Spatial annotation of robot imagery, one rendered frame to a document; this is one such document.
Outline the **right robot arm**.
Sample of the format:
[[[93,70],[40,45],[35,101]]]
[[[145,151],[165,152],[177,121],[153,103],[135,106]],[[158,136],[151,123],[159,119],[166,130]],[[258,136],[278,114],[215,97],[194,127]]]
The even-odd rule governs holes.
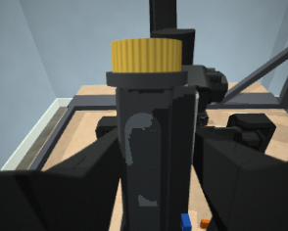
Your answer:
[[[228,90],[225,75],[215,68],[193,65],[196,30],[177,28],[176,0],[149,0],[149,13],[150,38],[182,41],[181,70],[188,70],[187,85],[197,86],[199,93],[197,114],[205,113],[205,116],[200,116],[198,119],[203,119],[203,125],[207,126],[209,116],[205,109],[208,103],[220,103]]]

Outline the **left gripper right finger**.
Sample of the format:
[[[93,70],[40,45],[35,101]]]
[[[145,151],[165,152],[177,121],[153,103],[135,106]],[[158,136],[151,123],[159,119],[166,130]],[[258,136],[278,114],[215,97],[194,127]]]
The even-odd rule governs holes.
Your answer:
[[[288,231],[288,161],[196,125],[192,165],[217,231]]]

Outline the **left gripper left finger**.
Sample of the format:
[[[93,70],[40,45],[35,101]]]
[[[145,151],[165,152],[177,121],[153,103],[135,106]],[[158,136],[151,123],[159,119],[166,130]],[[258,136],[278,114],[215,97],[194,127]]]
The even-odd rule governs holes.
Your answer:
[[[44,171],[0,170],[0,231],[109,231],[119,184],[116,127]]]

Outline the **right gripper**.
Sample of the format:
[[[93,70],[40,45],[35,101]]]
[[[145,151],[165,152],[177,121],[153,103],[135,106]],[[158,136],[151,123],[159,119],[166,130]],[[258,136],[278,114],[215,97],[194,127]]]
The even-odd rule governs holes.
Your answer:
[[[265,153],[276,129],[265,114],[233,114],[229,116],[226,127],[205,126],[204,120],[198,119],[200,116],[205,116],[205,113],[197,114],[196,125],[262,153]],[[265,128],[256,128],[257,126]],[[116,127],[116,115],[102,116],[95,129],[97,139]]]

